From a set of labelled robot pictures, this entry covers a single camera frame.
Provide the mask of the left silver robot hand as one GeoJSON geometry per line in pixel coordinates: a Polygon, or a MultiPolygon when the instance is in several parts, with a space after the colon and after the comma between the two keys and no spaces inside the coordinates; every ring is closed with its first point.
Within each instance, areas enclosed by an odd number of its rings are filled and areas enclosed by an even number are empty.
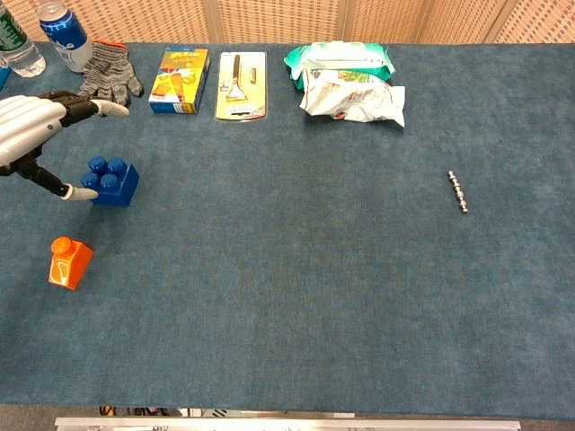
{"type": "Polygon", "coordinates": [[[97,198],[97,191],[64,183],[37,164],[42,147],[55,134],[93,115],[126,117],[129,109],[113,101],[66,90],[2,99],[1,175],[8,177],[16,172],[63,200],[97,198]]]}

